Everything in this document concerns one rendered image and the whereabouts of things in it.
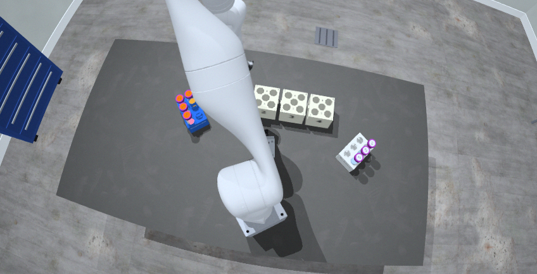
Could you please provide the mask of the blue tube rack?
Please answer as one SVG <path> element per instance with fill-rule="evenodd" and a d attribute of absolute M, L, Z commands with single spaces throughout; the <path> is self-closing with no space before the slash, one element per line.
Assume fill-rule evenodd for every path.
<path fill-rule="evenodd" d="M 193 124 L 188 124 L 185 120 L 185 123 L 187 125 L 187 128 L 189 129 L 189 131 L 191 133 L 207 126 L 209 124 L 203 110 L 195 103 L 189 103 L 189 101 L 185 98 L 185 101 L 188 105 L 188 108 L 194 118 L 194 123 Z M 195 106 L 196 105 L 196 106 Z"/>

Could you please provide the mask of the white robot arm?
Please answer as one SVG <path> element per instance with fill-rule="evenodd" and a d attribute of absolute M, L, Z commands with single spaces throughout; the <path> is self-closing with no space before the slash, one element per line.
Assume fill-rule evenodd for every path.
<path fill-rule="evenodd" d="M 193 98 L 253 159 L 220 170 L 218 191 L 242 221 L 265 224 L 283 188 L 263 129 L 241 27 L 242 0 L 165 0 Z M 252 213 L 252 214 L 251 214 Z"/>

